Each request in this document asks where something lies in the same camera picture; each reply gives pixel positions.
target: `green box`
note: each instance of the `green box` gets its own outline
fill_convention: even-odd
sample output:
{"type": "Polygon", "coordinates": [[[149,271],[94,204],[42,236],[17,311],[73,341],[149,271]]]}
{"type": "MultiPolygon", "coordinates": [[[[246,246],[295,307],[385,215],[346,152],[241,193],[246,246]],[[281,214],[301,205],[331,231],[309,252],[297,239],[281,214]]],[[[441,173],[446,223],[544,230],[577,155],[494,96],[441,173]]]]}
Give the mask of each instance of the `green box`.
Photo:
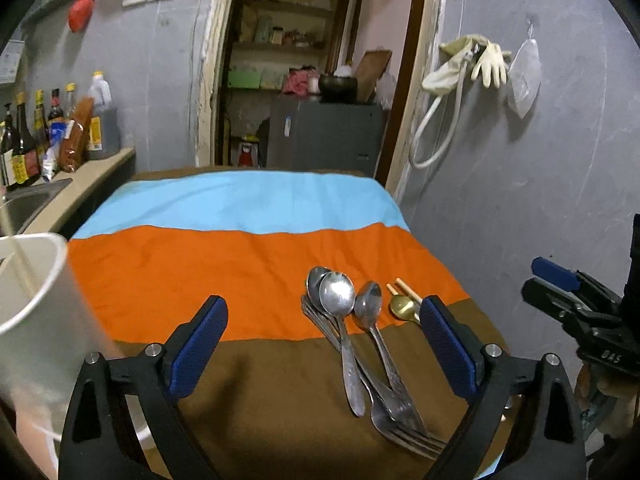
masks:
{"type": "Polygon", "coordinates": [[[260,73],[249,70],[229,70],[226,85],[229,88],[260,88],[260,73]]]}

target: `orange stripe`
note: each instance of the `orange stripe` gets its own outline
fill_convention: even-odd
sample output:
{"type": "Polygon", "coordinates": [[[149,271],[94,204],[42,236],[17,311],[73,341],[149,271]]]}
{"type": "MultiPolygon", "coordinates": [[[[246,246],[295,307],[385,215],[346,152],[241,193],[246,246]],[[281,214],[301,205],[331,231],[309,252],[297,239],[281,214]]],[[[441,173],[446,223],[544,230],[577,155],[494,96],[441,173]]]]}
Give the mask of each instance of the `orange stripe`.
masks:
{"type": "MultiPolygon", "coordinates": [[[[449,271],[408,232],[374,224],[357,231],[254,235],[140,226],[71,240],[81,290],[109,335],[163,342],[211,294],[225,298],[223,340],[318,337],[300,310],[308,270],[346,272],[356,288],[402,277],[419,294],[446,304],[468,298],[449,271]]],[[[379,327],[400,324],[383,309],[379,327]]],[[[348,321],[350,332],[358,328],[348,321]]]]}

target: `red plastic bag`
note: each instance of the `red plastic bag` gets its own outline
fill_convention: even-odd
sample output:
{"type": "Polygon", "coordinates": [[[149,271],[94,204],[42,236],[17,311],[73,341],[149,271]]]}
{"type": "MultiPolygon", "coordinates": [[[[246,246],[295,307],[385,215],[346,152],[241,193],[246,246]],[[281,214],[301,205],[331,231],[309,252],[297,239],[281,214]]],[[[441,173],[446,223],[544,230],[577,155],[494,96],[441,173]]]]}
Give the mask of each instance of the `red plastic bag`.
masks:
{"type": "Polygon", "coordinates": [[[79,32],[86,27],[92,12],[94,12],[94,0],[76,0],[69,9],[69,28],[71,32],[79,32]]]}

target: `pile of cutlery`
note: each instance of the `pile of cutlery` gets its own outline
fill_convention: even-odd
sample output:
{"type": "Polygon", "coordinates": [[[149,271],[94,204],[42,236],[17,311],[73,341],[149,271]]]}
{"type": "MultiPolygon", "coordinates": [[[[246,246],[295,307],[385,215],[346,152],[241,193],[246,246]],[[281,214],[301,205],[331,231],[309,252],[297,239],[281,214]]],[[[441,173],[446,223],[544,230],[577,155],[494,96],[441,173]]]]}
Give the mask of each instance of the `pile of cutlery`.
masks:
{"type": "Polygon", "coordinates": [[[415,404],[400,378],[398,369],[376,326],[382,308],[382,292],[375,282],[367,282],[356,295],[345,274],[314,267],[306,280],[302,311],[342,355],[342,376],[351,411],[365,413],[362,384],[371,400],[371,421],[386,438],[421,456],[437,460],[446,442],[427,431],[415,404]],[[378,348],[388,379],[387,386],[356,355],[344,326],[351,312],[357,324],[369,332],[378,348]]]}

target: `gray refrigerator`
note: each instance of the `gray refrigerator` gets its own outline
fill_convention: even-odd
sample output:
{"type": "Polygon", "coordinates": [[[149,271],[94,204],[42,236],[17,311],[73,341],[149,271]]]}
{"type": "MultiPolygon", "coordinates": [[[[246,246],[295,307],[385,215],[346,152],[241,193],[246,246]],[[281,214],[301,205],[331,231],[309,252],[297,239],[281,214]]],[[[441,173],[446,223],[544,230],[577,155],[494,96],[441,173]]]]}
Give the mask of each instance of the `gray refrigerator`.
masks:
{"type": "Polygon", "coordinates": [[[384,131],[380,105],[279,95],[271,105],[267,168],[361,171],[373,177],[384,131]]]}

